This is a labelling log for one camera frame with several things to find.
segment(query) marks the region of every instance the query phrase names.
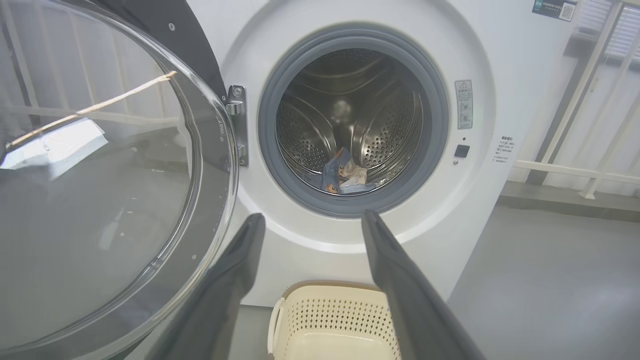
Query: warning label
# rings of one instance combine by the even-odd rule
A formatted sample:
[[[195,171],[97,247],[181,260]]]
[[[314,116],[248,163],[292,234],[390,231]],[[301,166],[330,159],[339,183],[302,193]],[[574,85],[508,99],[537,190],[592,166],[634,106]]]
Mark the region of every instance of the warning label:
[[[495,154],[493,154],[492,163],[506,163],[509,161],[515,145],[516,144],[513,142],[512,137],[502,136],[498,141],[498,147],[495,149]]]
[[[474,125],[474,96],[471,80],[456,81],[458,99],[458,129],[471,129]]]

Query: front-loading washing machine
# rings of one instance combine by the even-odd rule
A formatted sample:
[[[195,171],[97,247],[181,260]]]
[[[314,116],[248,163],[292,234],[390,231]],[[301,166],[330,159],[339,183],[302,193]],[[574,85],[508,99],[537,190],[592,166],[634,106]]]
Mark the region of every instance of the front-loading washing machine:
[[[153,243],[135,244],[147,257],[123,261],[123,269],[136,273],[126,286],[100,292],[66,284],[74,299],[91,295],[91,301],[76,301],[75,313],[51,315],[48,322],[38,312],[30,318],[25,309],[14,311],[28,297],[45,313],[58,309],[43,305],[54,286],[34,280],[48,279],[44,265],[30,264],[42,267],[23,279],[32,291],[16,292],[22,298],[12,297],[6,307],[13,315],[3,315],[6,323],[20,323],[25,335],[2,343],[4,354],[27,357],[43,348],[60,357],[115,352],[148,333],[188,296],[252,213],[265,216],[266,235],[243,304],[273,306],[288,287],[306,280],[372,283],[360,227],[365,210],[381,213],[447,299],[573,28],[533,13],[531,3],[508,0],[51,1],[29,2],[27,10],[21,3],[4,0],[2,7],[4,45],[12,54],[3,68],[19,74],[4,82],[3,96],[11,101],[3,116],[13,125],[3,133],[3,188],[18,196],[17,189],[31,186],[26,198],[14,200],[34,199],[4,212],[3,231],[27,244],[11,248],[7,269],[27,267],[25,259],[43,238],[65,243],[76,237],[82,246],[75,250],[48,240],[41,255],[55,258],[47,276],[60,271],[69,282],[86,280],[118,265],[78,263],[78,256],[113,251],[113,239],[130,232]],[[38,27],[24,26],[25,19],[39,24],[39,33],[31,34]],[[73,36],[48,33],[52,23],[68,25]],[[102,27],[91,30],[92,24]],[[34,49],[49,65],[82,70],[84,83],[63,70],[39,78],[43,65],[31,60],[36,50],[24,44],[32,35],[40,37]],[[106,61],[101,46],[116,61]],[[58,57],[72,53],[80,54],[77,61]],[[100,70],[94,74],[92,66]],[[119,75],[98,78],[110,74],[105,69]],[[121,101],[107,96],[112,81],[144,84]],[[70,94],[84,86],[88,90],[76,96],[102,107],[71,115],[71,122],[66,116],[84,106]],[[144,100],[160,109],[153,123],[146,122],[151,115],[136,113],[144,112],[136,104],[150,86],[160,100],[167,93],[175,98]],[[56,94],[59,111],[46,105]],[[66,150],[86,154],[74,160],[60,155],[60,161],[49,155],[45,163],[27,159],[35,154],[28,144],[50,151],[53,140],[42,140],[48,131],[58,143],[67,141],[63,130],[92,134]],[[323,183],[327,163],[343,152],[367,174],[358,192],[332,191]],[[26,170],[43,164],[49,167],[45,180]],[[135,170],[120,170],[128,166]],[[138,213],[146,215],[129,216]],[[37,220],[26,230],[23,217],[29,216]],[[98,235],[87,245],[85,235],[93,232]],[[119,256],[126,258],[127,247]],[[91,271],[83,274],[85,268]],[[58,304],[72,307],[65,297],[71,295],[56,294]],[[20,314],[29,320],[21,323]]]

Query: beige laundry basket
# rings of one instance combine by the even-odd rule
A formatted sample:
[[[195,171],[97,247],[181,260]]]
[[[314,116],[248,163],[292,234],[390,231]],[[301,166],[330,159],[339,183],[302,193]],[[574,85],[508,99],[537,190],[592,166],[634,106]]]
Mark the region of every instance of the beige laundry basket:
[[[373,286],[309,281],[273,308],[267,349],[272,360],[400,360],[387,297]]]

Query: stainless steel drum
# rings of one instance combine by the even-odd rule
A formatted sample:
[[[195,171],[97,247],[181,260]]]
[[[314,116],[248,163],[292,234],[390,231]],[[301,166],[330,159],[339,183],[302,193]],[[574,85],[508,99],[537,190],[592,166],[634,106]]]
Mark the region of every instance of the stainless steel drum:
[[[307,65],[282,97],[280,152],[306,181],[341,148],[378,187],[407,165],[420,142],[422,101],[391,57],[367,49],[326,54]]]

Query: sticker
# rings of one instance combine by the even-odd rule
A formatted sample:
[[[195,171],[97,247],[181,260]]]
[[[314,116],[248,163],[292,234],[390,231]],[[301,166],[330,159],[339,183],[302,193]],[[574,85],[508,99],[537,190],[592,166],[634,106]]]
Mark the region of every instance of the sticker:
[[[458,129],[471,129],[474,126],[474,96],[471,80],[456,81],[458,98]]]
[[[534,0],[531,12],[554,19],[571,21],[577,4],[578,2],[571,0]]]
[[[498,141],[498,147],[495,148],[495,154],[493,154],[492,163],[506,163],[509,161],[511,154],[513,153],[513,147],[515,146],[513,138],[510,136],[502,136]]]

